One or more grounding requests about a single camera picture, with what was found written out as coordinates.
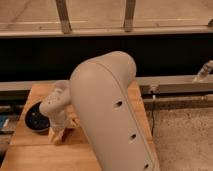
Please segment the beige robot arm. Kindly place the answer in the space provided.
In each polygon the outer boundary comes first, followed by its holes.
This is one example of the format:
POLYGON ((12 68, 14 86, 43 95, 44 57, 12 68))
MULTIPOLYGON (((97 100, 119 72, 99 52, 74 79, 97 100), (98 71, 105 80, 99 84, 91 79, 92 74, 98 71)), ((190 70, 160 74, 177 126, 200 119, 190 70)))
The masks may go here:
POLYGON ((57 135, 68 126, 71 105, 102 171, 160 171, 128 97, 135 77, 135 61, 125 52, 88 59, 55 84, 39 111, 57 135))

